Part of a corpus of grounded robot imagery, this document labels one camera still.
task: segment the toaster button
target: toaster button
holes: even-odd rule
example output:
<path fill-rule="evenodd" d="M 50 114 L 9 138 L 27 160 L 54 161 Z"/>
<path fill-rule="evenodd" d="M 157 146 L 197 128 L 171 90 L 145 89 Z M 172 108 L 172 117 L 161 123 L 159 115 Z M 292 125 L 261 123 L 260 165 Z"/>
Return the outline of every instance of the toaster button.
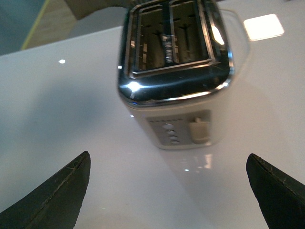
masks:
<path fill-rule="evenodd" d="M 203 144 L 210 140 L 209 122 L 202 121 L 201 118 L 195 118 L 195 122 L 189 123 L 192 141 L 195 144 Z"/>
<path fill-rule="evenodd" d="M 173 129 L 173 124 L 165 123 L 165 124 L 162 125 L 162 127 L 164 129 L 171 130 L 171 129 Z"/>
<path fill-rule="evenodd" d="M 176 133 L 176 131 L 174 130 L 168 130 L 166 131 L 166 133 L 168 133 L 169 135 L 174 135 Z"/>
<path fill-rule="evenodd" d="M 180 144 L 179 141 L 171 141 L 171 143 L 172 143 L 173 145 L 178 145 L 178 144 Z"/>
<path fill-rule="evenodd" d="M 177 136 L 175 136 L 175 135 L 172 135 L 172 136 L 169 136 L 169 139 L 171 139 L 171 140 L 177 140 L 177 139 L 178 139 L 178 137 L 177 137 Z"/>

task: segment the toaster slot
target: toaster slot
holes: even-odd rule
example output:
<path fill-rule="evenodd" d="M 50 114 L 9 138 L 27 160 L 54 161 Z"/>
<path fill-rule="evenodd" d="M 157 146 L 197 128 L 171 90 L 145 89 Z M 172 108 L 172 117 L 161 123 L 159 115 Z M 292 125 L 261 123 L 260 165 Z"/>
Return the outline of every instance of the toaster slot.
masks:
<path fill-rule="evenodd" d="M 163 10 L 161 5 L 148 7 L 139 12 L 137 47 L 138 69 L 149 70 L 165 64 L 163 49 Z"/>
<path fill-rule="evenodd" d="M 202 26 L 193 0 L 171 3 L 171 25 L 174 35 L 174 61 L 187 63 L 208 58 Z"/>

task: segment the white toaster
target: white toaster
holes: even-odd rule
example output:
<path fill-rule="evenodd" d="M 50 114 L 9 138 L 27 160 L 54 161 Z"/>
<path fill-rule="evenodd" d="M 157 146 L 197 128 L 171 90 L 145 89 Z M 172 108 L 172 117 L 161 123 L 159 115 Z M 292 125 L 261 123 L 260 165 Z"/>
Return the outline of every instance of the white toaster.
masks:
<path fill-rule="evenodd" d="M 214 1 L 131 6 L 118 68 L 120 97 L 157 147 L 196 148 L 221 139 L 234 68 Z"/>

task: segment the floor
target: floor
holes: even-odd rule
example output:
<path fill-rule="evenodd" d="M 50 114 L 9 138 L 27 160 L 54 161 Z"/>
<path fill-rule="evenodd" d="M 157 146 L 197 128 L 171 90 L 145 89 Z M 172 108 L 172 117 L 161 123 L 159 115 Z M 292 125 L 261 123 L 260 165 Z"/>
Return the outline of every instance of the floor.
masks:
<path fill-rule="evenodd" d="M 64 0 L 46 0 L 22 49 L 66 39 L 76 21 Z"/>

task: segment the toaster lever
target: toaster lever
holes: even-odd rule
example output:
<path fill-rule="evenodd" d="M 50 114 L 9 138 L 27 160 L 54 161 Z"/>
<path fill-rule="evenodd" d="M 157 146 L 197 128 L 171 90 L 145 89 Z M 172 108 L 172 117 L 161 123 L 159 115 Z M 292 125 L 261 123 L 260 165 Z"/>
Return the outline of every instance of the toaster lever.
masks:
<path fill-rule="evenodd" d="M 195 144 L 203 144 L 210 140 L 209 136 L 209 122 L 202 121 L 201 118 L 196 117 L 195 121 L 189 123 L 192 141 Z"/>

